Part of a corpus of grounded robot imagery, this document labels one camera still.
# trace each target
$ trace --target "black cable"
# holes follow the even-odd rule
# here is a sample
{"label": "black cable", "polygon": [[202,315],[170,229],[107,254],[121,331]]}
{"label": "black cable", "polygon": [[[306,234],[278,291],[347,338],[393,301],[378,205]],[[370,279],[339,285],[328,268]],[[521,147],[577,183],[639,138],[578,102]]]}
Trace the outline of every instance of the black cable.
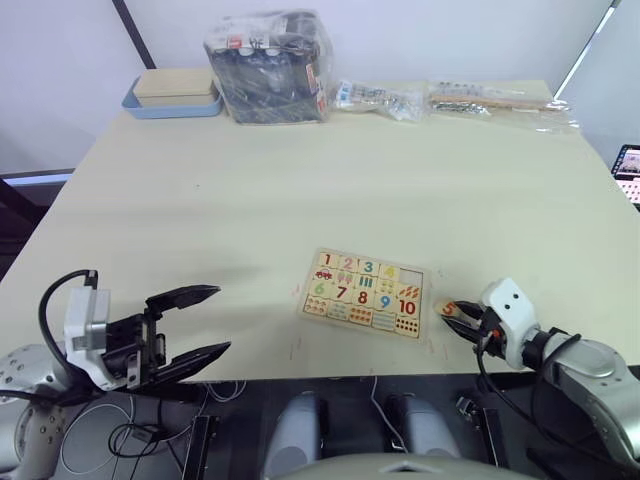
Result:
{"label": "black cable", "polygon": [[[489,374],[487,373],[487,370],[484,366],[484,361],[482,359],[482,356],[484,354],[484,344],[483,344],[483,339],[479,339],[478,342],[476,343],[476,360],[478,363],[478,368],[480,369],[480,375],[482,377],[482,379],[485,381],[485,383],[489,386],[489,389],[495,393],[496,395],[498,395],[498,397],[500,397],[500,399],[507,404],[507,406],[509,406],[515,413],[517,413],[520,417],[522,417],[524,420],[526,420],[527,422],[529,422],[531,425],[537,427],[537,425],[534,423],[533,418],[531,418],[524,410],[522,410],[518,405],[516,405],[513,400],[511,400],[509,397],[507,397],[503,392],[501,392],[498,387],[496,386],[495,383],[493,383],[493,380],[491,380],[491,377],[489,376]],[[599,461],[600,463],[603,463],[605,465],[608,465],[610,467],[613,468],[617,468],[617,469],[622,469],[625,471],[629,471],[629,472],[633,472],[637,474],[637,470],[635,470],[632,467],[628,467],[626,465],[622,465],[618,462],[615,462],[613,460],[609,460],[607,458],[604,458],[600,455],[597,455],[596,453],[592,452],[589,449],[580,447],[579,445],[576,445],[575,443],[572,443],[568,440],[566,440],[565,438],[557,435],[556,433],[552,432],[549,429],[544,428],[544,431],[546,433],[546,435],[551,438],[553,441],[555,441],[556,443],[559,443],[560,445],[563,445],[565,447],[568,447],[578,453],[581,453],[582,455],[585,455],[589,458],[592,458],[594,460]]]}
{"label": "black cable", "polygon": [[151,450],[145,451],[146,448],[143,449],[143,453],[134,453],[134,454],[126,454],[120,453],[120,449],[115,445],[115,439],[117,439],[118,435],[124,430],[141,430],[149,436],[155,435],[157,432],[155,430],[151,430],[143,425],[137,425],[135,423],[122,423],[116,426],[111,433],[109,434],[109,438],[107,439],[107,448],[109,449],[109,453],[111,455],[118,458],[138,458],[140,456],[148,457],[149,455],[153,455],[158,448],[160,443],[159,440],[150,441],[148,445],[152,445]]}
{"label": "black cable", "polygon": [[133,464],[133,470],[131,470],[131,475],[129,476],[129,480],[133,480],[133,477],[136,474],[136,470],[138,469],[138,464],[140,463],[140,460],[142,460],[144,457],[151,455],[151,453],[153,453],[153,451],[155,451],[156,447],[158,446],[156,442],[156,445],[151,449],[151,453],[147,454],[145,450],[149,447],[149,445],[151,445],[151,442],[147,443],[142,449],[142,451],[140,452],[140,454],[137,456],[136,462]]}
{"label": "black cable", "polygon": [[524,410],[522,410],[518,405],[516,405],[513,402],[513,400],[511,400],[504,393],[502,393],[500,391],[500,389],[498,387],[496,387],[496,384],[493,383],[493,380],[491,380],[491,377],[487,373],[487,369],[484,367],[484,361],[482,359],[483,355],[484,355],[484,344],[483,344],[483,339],[481,338],[480,340],[478,340],[478,343],[476,344],[476,362],[478,363],[478,369],[480,370],[480,376],[485,381],[485,383],[489,386],[489,389],[493,393],[498,395],[498,397],[500,397],[500,399],[504,403],[506,403],[507,406],[509,406],[509,408],[511,408],[514,412],[516,412],[518,415],[520,415],[527,422],[531,422],[532,421],[531,417],[529,415],[527,415],[527,413]]}
{"label": "black cable", "polygon": [[38,393],[20,392],[18,390],[0,390],[0,397],[19,398],[21,400],[29,400],[39,404],[50,405],[55,403],[56,399],[40,395]]}
{"label": "black cable", "polygon": [[[158,422],[158,425],[160,426],[160,428],[164,429],[164,424],[162,421],[162,399],[161,398],[158,399],[158,407],[156,409],[156,421]],[[180,470],[180,473],[182,473],[184,471],[184,465],[182,465],[182,462],[180,461],[180,457],[178,457],[178,454],[173,448],[173,445],[171,445],[171,441],[167,440],[165,441],[165,443],[169,448],[169,453],[171,453],[171,456],[173,457],[173,460],[176,466],[178,467],[178,470]]]}
{"label": "black cable", "polygon": [[547,434],[547,430],[540,423],[540,419],[538,418],[536,412],[536,400],[538,398],[540,386],[544,382],[548,370],[553,366],[553,362],[555,362],[556,358],[558,358],[560,354],[565,352],[567,348],[569,348],[571,345],[574,345],[576,342],[579,342],[581,339],[582,335],[578,333],[576,335],[573,335],[572,337],[569,337],[567,340],[561,343],[553,352],[551,352],[551,355],[544,359],[536,374],[536,383],[533,387],[533,391],[531,392],[531,398],[529,399],[529,410],[531,411],[531,420],[533,421],[533,424],[538,429],[538,432],[540,432],[540,435],[542,435],[547,440],[552,440],[552,438]]}
{"label": "black cable", "polygon": [[58,361],[58,363],[64,368],[67,374],[71,378],[78,377],[78,368],[74,365],[71,365],[67,358],[64,356],[62,351],[56,345],[56,341],[53,339],[53,335],[51,334],[51,329],[49,328],[49,324],[47,322],[47,305],[49,303],[49,299],[51,295],[64,283],[68,282],[77,277],[85,277],[87,281],[89,281],[90,277],[93,279],[94,285],[97,285],[98,281],[98,272],[95,270],[76,270],[75,272],[67,273],[63,277],[60,277],[58,280],[53,282],[49,288],[47,288],[42,295],[42,299],[40,300],[40,306],[38,307],[38,323],[40,324],[40,331],[42,332],[42,337],[44,338],[44,343],[47,345],[53,357]]}

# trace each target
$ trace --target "cable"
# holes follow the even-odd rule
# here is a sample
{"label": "cable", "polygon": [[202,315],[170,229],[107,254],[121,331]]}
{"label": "cable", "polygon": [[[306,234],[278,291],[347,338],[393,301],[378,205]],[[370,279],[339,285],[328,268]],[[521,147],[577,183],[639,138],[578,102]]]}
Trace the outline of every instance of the cable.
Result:
{"label": "cable", "polygon": [[373,388],[371,389],[371,395],[369,396],[369,399],[371,400],[371,403],[373,403],[373,406],[376,407],[376,410],[378,410],[378,413],[382,417],[382,421],[389,428],[389,430],[391,430],[391,432],[395,435],[398,442],[400,442],[400,446],[402,447],[402,450],[404,451],[404,453],[409,453],[409,450],[407,450],[407,447],[405,447],[404,445],[404,440],[402,438],[402,435],[400,435],[398,431],[395,428],[393,428],[393,425],[391,425],[391,422],[389,421],[387,416],[384,414],[382,407],[375,399],[377,386],[378,386],[378,377],[375,376],[373,377]]}
{"label": "cable", "polygon": [[178,471],[180,472],[180,475],[182,475],[182,473],[184,471],[184,465],[182,465],[182,462],[180,461],[180,458],[178,458],[178,455],[176,454],[176,451],[173,449],[173,445],[171,445],[171,443],[167,442],[167,447],[169,447],[169,452],[171,453],[171,456],[173,457],[173,461],[176,464],[176,467],[178,467]]}
{"label": "cable", "polygon": [[531,420],[533,421],[533,424],[540,432],[540,435],[542,435],[547,440],[552,440],[552,438],[547,434],[546,429],[540,423],[540,419],[538,418],[536,412],[536,399],[538,398],[538,392],[540,391],[540,386],[544,382],[545,377],[549,369],[553,366],[553,362],[555,362],[556,358],[558,358],[561,353],[565,352],[571,345],[579,342],[580,339],[582,339],[582,335],[578,333],[576,335],[573,335],[572,337],[569,337],[567,340],[561,343],[553,352],[551,352],[551,355],[544,359],[536,374],[536,383],[533,387],[533,391],[531,392],[529,410],[531,411]]}
{"label": "cable", "polygon": [[150,429],[149,427],[151,426],[152,425],[138,425],[133,422],[122,423],[118,425],[111,431],[111,433],[109,434],[109,438],[107,439],[107,448],[109,449],[109,453],[111,453],[111,455],[113,455],[114,457],[118,457],[118,458],[138,458],[140,456],[148,457],[149,455],[153,455],[156,449],[158,448],[158,444],[160,443],[160,440],[149,441],[146,446],[148,447],[149,445],[151,445],[152,448],[151,450],[147,451],[145,447],[143,449],[144,453],[134,453],[134,454],[121,453],[121,447],[117,446],[117,439],[122,434],[122,432],[131,432],[133,430],[139,430],[141,432],[148,434],[150,437],[152,437],[157,433],[157,431]]}
{"label": "cable", "polygon": [[228,397],[220,395],[218,392],[216,392],[216,390],[213,388],[213,384],[211,383],[205,384],[205,387],[207,388],[211,396],[216,400],[216,402],[227,403],[227,402],[230,402],[231,400],[235,400],[240,395],[242,395],[242,392],[244,392],[244,389],[247,387],[246,381],[242,382],[242,386],[240,386],[241,383],[238,380],[235,380],[234,383],[235,383],[235,387],[233,389],[233,393]]}
{"label": "cable", "polygon": [[[557,347],[555,351],[557,351],[558,348],[560,348],[562,345],[564,345],[564,343],[561,344],[559,347]],[[570,449],[572,449],[572,450],[574,450],[574,451],[576,451],[578,453],[581,453],[582,455],[585,455],[585,456],[587,456],[589,458],[597,460],[600,463],[603,463],[603,464],[608,465],[610,467],[637,473],[637,470],[633,469],[632,467],[628,467],[626,465],[622,465],[622,464],[620,464],[618,462],[615,462],[615,461],[609,460],[607,458],[604,458],[604,457],[592,452],[589,449],[580,447],[579,445],[576,445],[575,443],[572,443],[569,440],[566,440],[565,438],[561,437],[560,435],[552,432],[551,430],[549,430],[547,428],[544,428],[542,426],[536,425],[534,419],[531,418],[531,416],[529,416],[524,410],[522,410],[518,405],[516,405],[513,402],[513,400],[511,400],[503,392],[501,392],[498,389],[498,387],[496,386],[496,384],[493,383],[493,380],[491,379],[491,377],[487,373],[487,370],[486,370],[486,368],[484,366],[484,361],[482,359],[482,355],[483,354],[484,354],[484,345],[483,345],[483,339],[481,338],[476,343],[476,360],[477,360],[477,363],[478,363],[478,368],[480,369],[480,375],[482,376],[482,379],[486,382],[486,384],[489,386],[491,391],[493,393],[495,393],[496,395],[498,395],[498,397],[500,397],[500,399],[504,403],[506,403],[507,406],[509,406],[515,413],[517,413],[520,417],[522,417],[524,420],[529,422],[534,427],[542,428],[544,430],[545,434],[546,434],[544,438],[550,438],[551,440],[555,441],[556,443],[559,443],[560,445],[568,447],[568,448],[570,448]]]}
{"label": "cable", "polygon": [[[133,395],[129,396],[129,402],[131,404],[131,410],[130,413],[127,413],[124,408],[120,407],[119,405],[116,405],[114,403],[101,403],[100,405],[96,405],[88,410],[86,410],[86,408],[89,406],[89,403],[87,403],[82,410],[80,410],[80,413],[78,413],[78,415],[76,416],[76,418],[73,419],[73,422],[71,422],[71,425],[69,425],[69,428],[67,429],[67,431],[64,433],[64,436],[62,437],[62,444],[60,445],[60,462],[62,463],[62,466],[64,467],[64,469],[73,474],[73,475],[88,475],[89,473],[93,473],[96,472],[98,470],[100,470],[102,467],[104,467],[105,465],[107,465],[113,458],[114,455],[110,455],[109,458],[107,458],[104,462],[102,462],[100,465],[93,467],[87,471],[78,471],[78,470],[74,470],[69,466],[69,463],[67,462],[67,459],[64,456],[64,447],[66,445],[67,442],[67,438],[69,437],[69,434],[71,433],[71,431],[73,430],[73,428],[77,425],[77,423],[82,420],[84,417],[86,417],[87,415],[89,415],[90,413],[99,410],[101,408],[113,408],[117,411],[119,411],[120,413],[122,413],[125,418],[127,418],[129,421],[133,421],[134,416],[135,416],[135,404],[133,401]],[[122,443],[120,443],[120,446],[118,447],[119,449],[122,448],[122,446],[124,445],[124,442],[127,440],[128,438],[128,433],[125,434]]]}
{"label": "cable", "polygon": [[29,400],[35,403],[51,404],[55,403],[56,399],[47,397],[46,395],[40,395],[38,393],[22,392],[20,390],[0,390],[0,397],[19,398],[21,400]]}
{"label": "cable", "polygon": [[144,446],[144,448],[140,451],[140,453],[136,456],[136,462],[133,464],[133,470],[131,470],[131,475],[129,476],[129,480],[133,480],[133,477],[136,474],[136,470],[138,469],[138,464],[140,463],[140,460],[142,460],[144,457],[148,457],[149,455],[153,454],[153,452],[156,450],[158,446],[157,442],[149,452],[146,451],[149,445],[151,444],[152,444],[151,442],[147,443]]}
{"label": "cable", "polygon": [[38,307],[38,323],[40,324],[40,331],[42,332],[44,343],[51,351],[53,357],[58,361],[58,363],[64,368],[64,370],[69,374],[71,378],[76,378],[78,376],[79,369],[74,365],[71,365],[67,361],[67,358],[64,356],[60,348],[58,348],[58,345],[53,339],[53,335],[51,334],[51,330],[49,329],[49,324],[47,322],[47,304],[49,303],[51,295],[53,295],[53,293],[61,285],[77,277],[85,277],[87,279],[87,282],[91,281],[93,285],[97,285],[98,282],[98,272],[96,272],[95,270],[76,270],[75,272],[67,273],[63,277],[60,277],[58,280],[53,282],[49,286],[49,288],[45,290]]}

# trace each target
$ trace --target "plastic bag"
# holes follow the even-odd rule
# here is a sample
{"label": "plastic bag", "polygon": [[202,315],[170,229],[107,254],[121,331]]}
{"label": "plastic bag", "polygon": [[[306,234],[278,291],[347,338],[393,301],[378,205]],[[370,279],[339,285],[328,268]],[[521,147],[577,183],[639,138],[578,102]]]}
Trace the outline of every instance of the plastic bag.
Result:
{"label": "plastic bag", "polygon": [[476,116],[539,132],[568,132],[579,128],[567,102],[550,100],[521,90],[506,90],[474,83],[440,82],[429,88],[434,113]]}
{"label": "plastic bag", "polygon": [[423,86],[387,89],[342,80],[333,106],[348,112],[375,111],[395,120],[419,122],[425,113]]}
{"label": "plastic bag", "polygon": [[207,35],[204,48],[216,87],[237,122],[326,120],[332,49],[315,12],[225,17]]}

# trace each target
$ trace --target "table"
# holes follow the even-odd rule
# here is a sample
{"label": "table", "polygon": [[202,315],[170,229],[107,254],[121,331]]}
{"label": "table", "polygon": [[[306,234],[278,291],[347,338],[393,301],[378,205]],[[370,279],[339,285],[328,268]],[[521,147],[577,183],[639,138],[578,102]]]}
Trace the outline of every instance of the table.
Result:
{"label": "table", "polygon": [[[222,287],[159,323],[169,356],[233,342],[197,380],[476,371],[471,345],[428,305],[418,342],[298,318],[323,246],[426,268],[432,299],[477,300],[512,276],[544,328],[580,332],[637,364],[639,220],[579,134],[444,116],[251,127],[123,112],[0,284],[0,351],[40,343],[45,288],[95,268],[112,320],[178,286]],[[67,293],[49,308],[57,338]]]}

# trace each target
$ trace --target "wooden puzzle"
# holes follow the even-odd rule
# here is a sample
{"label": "wooden puzzle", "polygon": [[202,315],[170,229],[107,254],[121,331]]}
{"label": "wooden puzzle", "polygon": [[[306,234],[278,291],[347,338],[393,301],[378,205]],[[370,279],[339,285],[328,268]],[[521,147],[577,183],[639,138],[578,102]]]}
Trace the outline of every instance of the wooden puzzle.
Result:
{"label": "wooden puzzle", "polygon": [[404,337],[420,337],[422,269],[321,248],[300,299],[307,318]]}

